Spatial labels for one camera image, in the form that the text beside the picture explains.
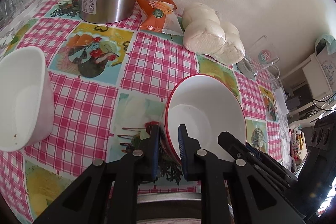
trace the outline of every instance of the green round logo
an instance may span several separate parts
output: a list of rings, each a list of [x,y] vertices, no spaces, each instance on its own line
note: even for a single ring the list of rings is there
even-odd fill
[[[153,12],[153,15],[157,18],[161,18],[161,17],[163,17],[164,14],[160,9],[155,9],[154,12]]]

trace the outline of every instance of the red-rimmed bowl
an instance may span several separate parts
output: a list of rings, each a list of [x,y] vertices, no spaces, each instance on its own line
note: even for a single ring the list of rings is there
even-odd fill
[[[185,124],[189,137],[219,159],[234,159],[218,144],[218,135],[228,131],[246,143],[246,122],[234,94],[209,75],[191,75],[171,92],[161,115],[161,144],[168,155],[181,163],[178,127]]]

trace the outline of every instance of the orange snack package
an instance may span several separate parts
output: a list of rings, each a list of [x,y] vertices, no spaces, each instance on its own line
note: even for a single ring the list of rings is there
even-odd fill
[[[179,20],[174,13],[172,0],[136,0],[141,8],[140,30],[183,35]]]

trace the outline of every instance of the plastic food wrapper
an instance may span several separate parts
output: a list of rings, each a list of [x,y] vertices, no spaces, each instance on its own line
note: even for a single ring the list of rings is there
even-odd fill
[[[174,13],[177,8],[172,0],[136,0],[141,9],[143,22],[140,30],[183,35],[179,20]]]

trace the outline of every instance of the checkered tablecloth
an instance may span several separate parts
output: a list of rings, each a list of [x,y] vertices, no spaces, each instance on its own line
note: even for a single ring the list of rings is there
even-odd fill
[[[45,53],[50,68],[53,58],[81,23],[78,17],[50,17],[50,10],[64,0],[48,0],[34,18],[37,22],[25,32],[16,48],[36,46]],[[120,94],[142,94],[164,104],[174,86],[183,78],[199,72],[197,56],[182,45],[139,31],[141,14],[135,6],[126,20],[107,25],[134,31],[125,58],[120,65],[115,85],[50,70],[54,91],[55,118],[51,135],[40,143],[20,151],[0,151],[0,192],[13,211],[28,223],[34,219],[26,186],[25,160],[56,175],[68,174],[75,178],[92,160],[108,160],[113,153],[109,141]],[[282,159],[281,135],[278,120],[269,121],[261,88],[272,90],[262,81],[247,79],[232,66],[226,68],[235,78],[241,106],[246,119],[266,125],[268,153]],[[167,184],[147,186],[139,193],[196,191],[199,185]]]

